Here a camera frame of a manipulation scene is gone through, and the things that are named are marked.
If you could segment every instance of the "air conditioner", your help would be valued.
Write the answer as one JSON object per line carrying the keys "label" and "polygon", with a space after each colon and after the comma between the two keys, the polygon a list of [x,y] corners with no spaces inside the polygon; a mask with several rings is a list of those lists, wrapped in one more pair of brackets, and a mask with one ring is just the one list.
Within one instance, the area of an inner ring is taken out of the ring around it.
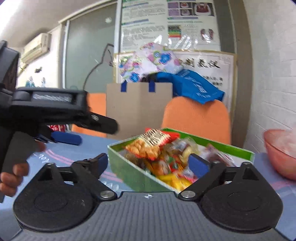
{"label": "air conditioner", "polygon": [[30,43],[24,47],[21,61],[29,64],[41,55],[47,53],[50,48],[51,34],[39,34]]}

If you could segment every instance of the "poster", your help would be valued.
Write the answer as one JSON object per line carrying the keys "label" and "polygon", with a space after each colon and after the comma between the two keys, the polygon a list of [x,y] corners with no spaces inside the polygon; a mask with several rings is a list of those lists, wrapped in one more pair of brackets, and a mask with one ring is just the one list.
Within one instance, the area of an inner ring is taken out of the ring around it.
{"label": "poster", "polygon": [[[114,81],[123,81],[118,68],[126,57],[133,52],[115,55],[114,59]],[[236,93],[236,55],[216,51],[182,51],[175,50],[174,54],[179,58],[185,69],[197,72],[206,80],[225,92],[223,103],[227,107],[231,117],[234,114],[234,103]]]}
{"label": "poster", "polygon": [[213,0],[123,0],[120,52],[149,42],[170,49],[220,51]]}

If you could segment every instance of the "blue bag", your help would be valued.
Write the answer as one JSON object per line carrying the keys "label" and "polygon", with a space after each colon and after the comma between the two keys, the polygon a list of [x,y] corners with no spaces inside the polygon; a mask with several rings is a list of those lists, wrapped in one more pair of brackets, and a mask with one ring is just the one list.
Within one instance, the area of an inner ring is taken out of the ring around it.
{"label": "blue bag", "polygon": [[157,73],[156,81],[173,83],[173,96],[188,97],[201,104],[215,99],[222,101],[225,94],[198,73],[187,69],[177,74]]}

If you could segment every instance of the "table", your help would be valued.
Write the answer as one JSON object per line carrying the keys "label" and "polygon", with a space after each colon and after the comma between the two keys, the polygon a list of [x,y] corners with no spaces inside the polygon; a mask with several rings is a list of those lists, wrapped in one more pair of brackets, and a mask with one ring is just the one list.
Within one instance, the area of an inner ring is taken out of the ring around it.
{"label": "table", "polygon": [[[32,177],[43,167],[46,162],[55,162],[57,166],[69,166],[73,161],[94,158],[100,153],[107,153],[107,146],[117,142],[116,140],[94,137],[80,134],[83,142],[80,146],[73,146],[63,143],[48,143],[47,150],[42,153],[34,153],[29,159],[30,173],[24,178],[22,185],[19,187],[17,195],[29,183]],[[290,240],[296,238],[296,232],[293,227],[296,226],[294,217],[296,209],[292,208],[296,203],[296,182],[288,181],[277,174],[271,167],[267,155],[259,153],[255,156],[255,167],[261,172],[265,179],[273,186],[281,196],[284,203],[283,215],[277,225],[277,230],[288,237]],[[123,181],[112,173],[110,167],[102,174],[100,181],[117,192],[132,191]],[[12,205],[15,197],[5,197],[0,204],[0,238],[4,241],[12,237],[20,230],[17,220],[12,211]]]}

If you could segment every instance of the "black cable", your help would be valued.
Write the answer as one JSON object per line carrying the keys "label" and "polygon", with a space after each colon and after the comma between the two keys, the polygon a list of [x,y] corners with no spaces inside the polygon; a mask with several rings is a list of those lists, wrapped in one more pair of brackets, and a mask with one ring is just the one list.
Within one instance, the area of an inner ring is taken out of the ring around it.
{"label": "black cable", "polygon": [[107,50],[109,51],[109,54],[110,54],[110,57],[111,57],[111,60],[112,60],[111,52],[110,52],[110,50],[108,49],[109,46],[111,46],[111,47],[114,48],[114,45],[113,45],[113,44],[107,44],[107,45],[106,45],[106,47],[104,48],[104,51],[103,51],[103,55],[102,55],[102,58],[101,58],[101,62],[98,63],[95,67],[93,67],[93,68],[91,69],[91,71],[87,74],[87,77],[86,77],[86,79],[85,79],[85,81],[84,81],[84,84],[83,84],[83,90],[84,90],[84,88],[85,88],[86,82],[87,82],[89,76],[91,75],[91,73],[92,73],[97,67],[99,67],[99,66],[104,62],[104,57],[105,57],[105,54],[106,54],[106,51],[107,51]]}

